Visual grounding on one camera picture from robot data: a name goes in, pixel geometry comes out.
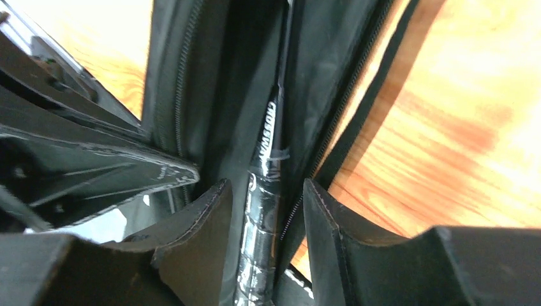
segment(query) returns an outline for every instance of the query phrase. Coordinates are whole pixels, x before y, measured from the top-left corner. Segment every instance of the black plastic bracket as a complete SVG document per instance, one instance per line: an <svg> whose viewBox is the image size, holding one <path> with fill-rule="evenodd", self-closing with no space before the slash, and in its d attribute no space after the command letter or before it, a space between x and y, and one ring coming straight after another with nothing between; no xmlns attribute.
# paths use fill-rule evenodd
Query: black plastic bracket
<svg viewBox="0 0 541 306"><path fill-rule="evenodd" d="M0 235L0 305L218 305L231 211L224 180L120 243Z"/></svg>
<svg viewBox="0 0 541 306"><path fill-rule="evenodd" d="M541 231L437 226L409 240L311 180L304 216L316 305L540 305Z"/></svg>
<svg viewBox="0 0 541 306"><path fill-rule="evenodd" d="M59 84L3 34L0 159L0 208L35 231L199 180L193 163L145 143L137 126Z"/></svg>

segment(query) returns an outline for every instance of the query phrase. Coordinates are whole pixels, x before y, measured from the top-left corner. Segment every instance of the zipper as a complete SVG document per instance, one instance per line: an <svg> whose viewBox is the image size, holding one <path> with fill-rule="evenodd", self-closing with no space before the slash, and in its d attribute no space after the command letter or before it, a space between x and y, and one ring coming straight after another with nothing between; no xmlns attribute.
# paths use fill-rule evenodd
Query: zipper
<svg viewBox="0 0 541 306"><path fill-rule="evenodd" d="M186 30L184 32L184 37L181 45L181 54L179 56L179 64L177 67L177 83L175 88L175 100L174 100L174 112L175 112L175 140L177 145L177 155L179 157L184 157L184 147L182 145L182 134L184 132L184 114L182 108L184 106L184 92L186 91L186 82L188 78L188 64L190 63L192 56L193 43L197 37L198 25L204 10L206 0L195 0L191 8L191 13L189 15L188 23ZM159 134L159 140L161 146L166 144L166 133ZM189 203L189 192L187 186L182 186L179 188L181 199L184 205ZM174 198L177 198L174 193L169 193L168 197L170 201Z"/></svg>
<svg viewBox="0 0 541 306"><path fill-rule="evenodd" d="M366 65L366 62L368 60L368 56L370 55L370 52L372 51L372 48L374 47L374 43L376 42L376 38L380 34L380 31L383 27L383 23L385 22L385 19L389 13L390 7L392 6L394 0L386 0L385 4L382 7L381 13L378 15L376 19L376 24L374 25L374 31L372 31L368 42L366 43L366 48L364 49L360 60L357 63L357 66L355 67L355 70L353 72L353 75L348 82L348 86L346 87L346 90L344 91L344 94L342 95L342 98L340 100L340 103L338 105L338 108L332 117L332 120L329 124L329 128L327 129L327 132L325 136L323 137L323 140L321 142L321 145L319 146L319 149L316 153L315 159L313 160L313 163L309 165L309 172L308 175L305 177L311 177L313 178L316 175L316 171L318 169L319 164L323 160L323 156L325 155L325 151L327 150L327 147L330 144L330 140L332 139L332 135L334 134L336 130L336 126L338 125L338 122L340 118L342 117L342 114L348 104L349 98L352 95L352 92L355 88L355 85L357 84L359 80L360 73L362 72L364 66ZM302 192L296 197L295 203L293 204L293 207L291 209L291 212L289 213L284 229L282 233L280 234L280 241L283 241L286 237L287 231L293 221L293 218L297 214L297 211L300 208L300 204L302 204Z"/></svg>

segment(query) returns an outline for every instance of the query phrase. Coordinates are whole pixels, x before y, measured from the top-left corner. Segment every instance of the wooden surface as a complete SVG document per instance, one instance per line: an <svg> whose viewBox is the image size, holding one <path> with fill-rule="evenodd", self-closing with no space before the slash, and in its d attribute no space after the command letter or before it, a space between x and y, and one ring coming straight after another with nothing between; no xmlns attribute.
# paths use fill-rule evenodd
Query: wooden surface
<svg viewBox="0 0 541 306"><path fill-rule="evenodd" d="M140 118L152 0L17 0L15 4Z"/></svg>
<svg viewBox="0 0 541 306"><path fill-rule="evenodd" d="M151 0L19 2L140 114ZM396 1L339 133L405 4ZM541 227L540 15L539 0L421 0L331 194L408 237L434 224ZM306 241L293 263L309 277Z"/></svg>

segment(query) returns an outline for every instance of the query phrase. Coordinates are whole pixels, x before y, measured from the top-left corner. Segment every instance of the black fabric bag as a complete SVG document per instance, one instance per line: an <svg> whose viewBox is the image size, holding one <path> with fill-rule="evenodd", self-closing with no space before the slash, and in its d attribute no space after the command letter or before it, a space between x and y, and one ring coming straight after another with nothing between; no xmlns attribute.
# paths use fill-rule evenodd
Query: black fabric bag
<svg viewBox="0 0 541 306"><path fill-rule="evenodd" d="M286 130L290 158L283 172L278 276L304 237L302 183L328 187L366 119L417 0L411 1L357 114L316 174L338 119L363 69L393 0L297 0L286 73ZM233 184L233 214L221 305L231 305L248 184L274 79L280 1L155 0L147 68L144 126L161 149L195 162L195 186L153 194L152 217L124 209L126 234L179 210L219 179Z"/></svg>

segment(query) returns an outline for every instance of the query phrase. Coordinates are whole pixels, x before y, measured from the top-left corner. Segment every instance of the fishing rod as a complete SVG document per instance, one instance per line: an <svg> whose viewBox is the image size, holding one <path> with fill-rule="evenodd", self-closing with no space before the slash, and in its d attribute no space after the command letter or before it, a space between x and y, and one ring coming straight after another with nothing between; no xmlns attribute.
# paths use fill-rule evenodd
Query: fishing rod
<svg viewBox="0 0 541 306"><path fill-rule="evenodd" d="M289 157L283 139L285 75L291 43L294 0L284 0L278 61L258 145L249 167L235 305L272 305L276 270L281 166Z"/></svg>

